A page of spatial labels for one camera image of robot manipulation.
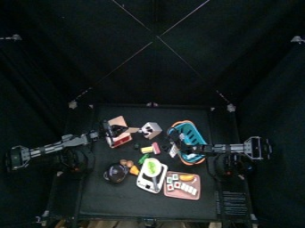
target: toy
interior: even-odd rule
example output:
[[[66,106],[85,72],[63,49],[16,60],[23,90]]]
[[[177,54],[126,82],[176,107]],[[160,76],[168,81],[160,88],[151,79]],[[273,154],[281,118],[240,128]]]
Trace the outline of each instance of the toy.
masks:
[[[137,166],[131,166],[129,172],[130,172],[133,175],[138,175],[138,174],[139,174],[138,167],[137,167]]]
[[[143,136],[150,140],[162,132],[158,123],[147,122],[141,128]]]

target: blue object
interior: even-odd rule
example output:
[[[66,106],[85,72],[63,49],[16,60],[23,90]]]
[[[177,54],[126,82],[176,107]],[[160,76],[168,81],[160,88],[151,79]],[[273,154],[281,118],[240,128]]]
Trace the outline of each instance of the blue object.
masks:
[[[169,130],[169,134],[178,130],[180,131],[180,135],[181,135],[181,140],[188,144],[188,145],[204,145],[206,144],[206,141],[202,138],[201,133],[198,132],[196,125],[193,123],[185,122],[181,123],[178,125],[176,125],[170,130]],[[190,162],[190,163],[196,163],[197,161],[200,161],[205,155],[202,154],[186,154],[180,150],[180,155],[184,158],[185,161]]]

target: pink object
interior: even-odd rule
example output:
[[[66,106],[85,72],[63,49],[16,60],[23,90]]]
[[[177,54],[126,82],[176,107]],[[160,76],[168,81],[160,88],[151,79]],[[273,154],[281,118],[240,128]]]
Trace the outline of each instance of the pink object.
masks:
[[[158,143],[154,142],[154,143],[151,144],[151,146],[153,146],[154,153],[155,153],[155,154],[160,154],[160,153],[161,153],[161,150],[160,150],[160,147],[158,147]]]

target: white box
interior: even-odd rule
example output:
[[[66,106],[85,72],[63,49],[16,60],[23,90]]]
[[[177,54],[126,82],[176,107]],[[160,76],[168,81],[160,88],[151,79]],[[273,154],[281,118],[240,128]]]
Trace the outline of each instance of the white box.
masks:
[[[158,136],[158,134],[162,132],[162,129],[158,125],[158,123],[154,123],[154,122],[147,122],[142,128],[142,133],[143,133],[143,136],[150,140],[153,139],[154,137]]]

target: yellow object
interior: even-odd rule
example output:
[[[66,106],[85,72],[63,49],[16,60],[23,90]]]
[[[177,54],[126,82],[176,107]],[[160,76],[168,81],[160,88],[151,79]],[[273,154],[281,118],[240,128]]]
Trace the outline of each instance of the yellow object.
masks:
[[[129,172],[130,172],[133,175],[138,175],[138,174],[139,174],[138,167],[137,167],[137,166],[131,166]]]
[[[190,182],[194,180],[194,175],[180,175],[180,180],[182,182]]]
[[[154,151],[153,146],[147,146],[147,147],[142,147],[141,148],[141,152],[142,153],[151,153]]]

